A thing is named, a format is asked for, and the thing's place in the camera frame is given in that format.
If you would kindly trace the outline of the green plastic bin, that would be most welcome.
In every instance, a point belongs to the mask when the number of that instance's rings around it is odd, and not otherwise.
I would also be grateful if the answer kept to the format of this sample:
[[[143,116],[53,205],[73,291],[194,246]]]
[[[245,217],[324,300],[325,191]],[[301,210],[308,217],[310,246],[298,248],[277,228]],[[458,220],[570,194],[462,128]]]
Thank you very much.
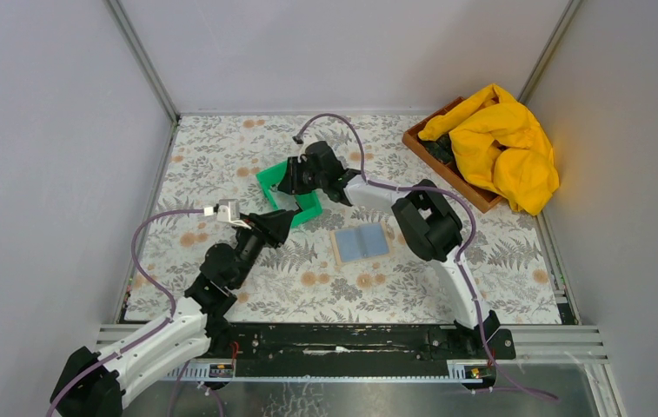
[[[317,193],[288,195],[277,189],[285,177],[288,163],[281,162],[256,174],[256,179],[273,210],[285,209],[296,212],[291,227],[297,228],[322,214],[322,205]]]

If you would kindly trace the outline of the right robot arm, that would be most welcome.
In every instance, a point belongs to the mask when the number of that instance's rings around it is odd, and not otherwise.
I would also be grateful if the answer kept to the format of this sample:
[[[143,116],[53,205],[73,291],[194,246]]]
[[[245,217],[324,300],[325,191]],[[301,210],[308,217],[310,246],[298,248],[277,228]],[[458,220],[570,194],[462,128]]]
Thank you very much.
[[[286,195],[321,190],[332,202],[392,214],[410,251],[431,265],[452,301],[461,351],[479,358],[492,348],[500,322],[472,277],[465,255],[471,241],[462,236],[450,193],[430,180],[413,186],[373,181],[360,169],[345,167],[325,141],[289,157],[277,189]]]

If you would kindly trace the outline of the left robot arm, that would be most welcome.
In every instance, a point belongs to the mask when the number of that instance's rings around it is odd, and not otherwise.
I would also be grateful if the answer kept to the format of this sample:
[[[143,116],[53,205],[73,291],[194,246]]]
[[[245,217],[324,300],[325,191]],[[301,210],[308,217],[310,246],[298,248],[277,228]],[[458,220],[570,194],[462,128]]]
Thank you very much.
[[[221,202],[205,208],[236,231],[236,243],[217,243],[204,256],[195,281],[169,311],[96,352],[81,347],[68,358],[47,415],[119,416],[147,387],[175,366],[206,354],[234,351],[225,315],[263,248],[287,240],[295,211],[239,214]]]

